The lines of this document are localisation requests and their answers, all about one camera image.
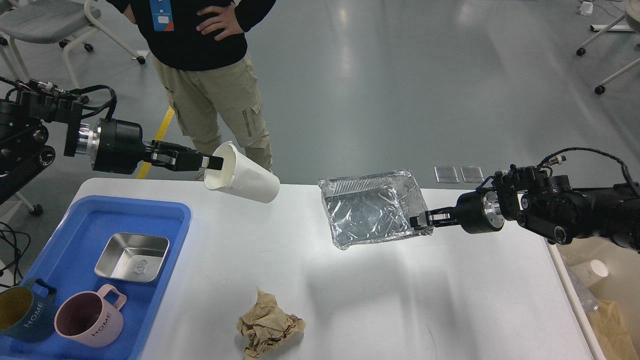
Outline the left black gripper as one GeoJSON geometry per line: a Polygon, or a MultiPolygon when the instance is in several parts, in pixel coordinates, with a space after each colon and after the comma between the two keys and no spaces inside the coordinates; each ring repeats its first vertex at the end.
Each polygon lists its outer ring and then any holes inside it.
{"type": "Polygon", "coordinates": [[[103,173],[132,174],[139,162],[173,172],[222,170],[224,158],[172,142],[143,141],[142,126],[117,119],[102,119],[93,128],[80,123],[76,155],[89,155],[91,168],[103,173]]]}

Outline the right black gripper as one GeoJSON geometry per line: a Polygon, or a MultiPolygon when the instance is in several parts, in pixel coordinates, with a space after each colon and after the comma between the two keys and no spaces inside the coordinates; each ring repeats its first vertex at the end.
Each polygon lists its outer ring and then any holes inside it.
{"type": "Polygon", "coordinates": [[[498,194],[491,190],[468,192],[457,199],[455,207],[425,210],[409,217],[409,227],[414,230],[459,225],[469,234],[502,230],[505,217],[502,215],[498,194]]]}

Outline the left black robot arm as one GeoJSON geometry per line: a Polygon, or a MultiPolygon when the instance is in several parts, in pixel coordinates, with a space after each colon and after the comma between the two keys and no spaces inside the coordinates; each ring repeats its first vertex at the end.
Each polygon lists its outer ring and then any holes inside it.
{"type": "Polygon", "coordinates": [[[54,162],[45,123],[66,125],[64,155],[89,155],[91,168],[103,173],[132,174],[140,162],[173,172],[221,170],[224,159],[165,141],[143,141],[141,125],[114,118],[117,96],[102,105],[86,105],[83,96],[106,85],[64,90],[51,82],[1,78],[14,100],[0,106],[0,200],[6,202],[54,162]]]}

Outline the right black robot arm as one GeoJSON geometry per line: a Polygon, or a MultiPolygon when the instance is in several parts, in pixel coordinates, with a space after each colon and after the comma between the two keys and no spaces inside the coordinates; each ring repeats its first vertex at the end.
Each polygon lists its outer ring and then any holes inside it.
{"type": "Polygon", "coordinates": [[[516,221],[552,245],[599,237],[621,248],[640,249],[639,183],[626,164],[624,182],[611,187],[572,187],[566,175],[554,175],[553,166],[566,160],[567,148],[532,166],[512,164],[496,171],[474,191],[462,194],[453,207],[426,210],[409,219],[412,229],[460,226],[469,234],[500,231],[505,221],[516,221]]]}

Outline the person's left hand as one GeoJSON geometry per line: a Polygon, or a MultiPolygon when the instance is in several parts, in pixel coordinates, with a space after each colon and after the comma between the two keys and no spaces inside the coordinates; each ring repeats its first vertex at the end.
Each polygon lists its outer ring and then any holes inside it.
{"type": "Polygon", "coordinates": [[[236,3],[231,3],[226,7],[207,6],[199,9],[196,14],[201,17],[212,15],[204,19],[196,29],[201,35],[215,34],[215,41],[221,41],[231,35],[244,34],[244,30],[240,26],[237,19],[235,9],[236,3]]]}

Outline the person's right hand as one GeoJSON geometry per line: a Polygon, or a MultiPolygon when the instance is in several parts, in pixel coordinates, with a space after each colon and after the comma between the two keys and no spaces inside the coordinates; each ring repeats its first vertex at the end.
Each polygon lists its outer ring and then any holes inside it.
{"type": "Polygon", "coordinates": [[[135,14],[131,8],[131,4],[128,4],[126,8],[122,11],[122,14],[133,24],[137,25],[137,19],[135,18],[135,14]]]}

